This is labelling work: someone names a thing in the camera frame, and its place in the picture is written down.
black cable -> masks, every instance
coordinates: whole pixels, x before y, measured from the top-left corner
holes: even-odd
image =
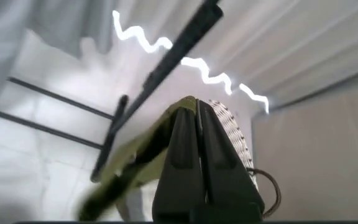
[[[262,218],[267,218],[269,216],[271,216],[280,206],[281,204],[281,191],[280,191],[280,187],[278,186],[277,181],[266,171],[260,170],[260,169],[256,169],[256,168],[250,168],[247,167],[247,171],[248,172],[253,172],[255,174],[262,174],[263,176],[265,176],[266,178],[268,178],[268,180],[270,180],[274,186],[274,191],[276,192],[276,201],[274,202],[274,204],[270,207],[270,209],[268,209],[263,215]]]

glowing light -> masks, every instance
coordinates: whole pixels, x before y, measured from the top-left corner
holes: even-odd
[[[114,10],[112,12],[112,17],[114,20],[114,27],[117,36],[120,40],[126,40],[131,37],[135,37],[139,41],[139,44],[147,53],[153,53],[157,51],[160,47],[163,47],[168,50],[172,48],[173,45],[172,41],[170,41],[166,37],[158,38],[158,40],[153,45],[151,45],[149,41],[147,41],[146,39],[143,28],[141,28],[140,26],[132,26],[126,29],[125,31],[123,31],[121,27],[121,23],[119,22],[119,13],[117,11]],[[217,84],[223,82],[224,91],[228,95],[232,94],[232,90],[231,90],[232,82],[229,76],[226,73],[221,73],[218,76],[209,77],[209,67],[202,58],[183,57],[180,63],[181,65],[198,68],[201,72],[201,78],[205,84]],[[247,93],[252,100],[263,102],[265,104],[265,112],[269,113],[269,101],[266,96],[255,95],[252,92],[252,90],[248,86],[244,85],[243,83],[239,85],[239,88],[244,93]]]

beige wall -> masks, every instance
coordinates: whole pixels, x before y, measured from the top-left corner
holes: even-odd
[[[258,117],[253,138],[256,166],[282,190],[271,220],[358,220],[358,87]]]

green garment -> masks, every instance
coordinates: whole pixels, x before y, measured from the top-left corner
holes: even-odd
[[[79,221],[96,221],[113,205],[120,204],[132,189],[159,179],[163,169],[177,111],[196,114],[196,98],[187,96],[171,105],[145,133],[117,149],[94,189],[80,208]],[[136,162],[130,164],[133,155]]]

led light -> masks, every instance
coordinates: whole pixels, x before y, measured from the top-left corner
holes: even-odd
[[[143,47],[143,49],[147,53],[153,53],[158,50],[160,47],[165,49],[172,48],[172,41],[170,41],[166,37],[160,37],[155,42],[155,44],[151,45],[149,41],[147,41],[146,36],[144,35],[144,30],[140,26],[132,26],[125,31],[122,30],[121,23],[119,22],[119,13],[115,10],[112,12],[112,17],[114,20],[114,27],[117,33],[117,36],[120,40],[126,40],[131,37],[135,37],[139,44]],[[190,57],[183,57],[180,61],[181,65],[186,65],[193,68],[198,68],[201,72],[201,78],[205,84],[217,84],[217,83],[224,83],[224,91],[228,94],[232,94],[231,90],[231,80],[226,73],[221,73],[215,77],[209,77],[209,67],[206,62],[202,58],[190,58]],[[259,96],[255,95],[248,86],[244,85],[243,83],[239,86],[240,90],[244,93],[247,93],[248,96],[255,101],[263,102],[265,104],[265,112],[269,113],[269,101],[266,96]]]

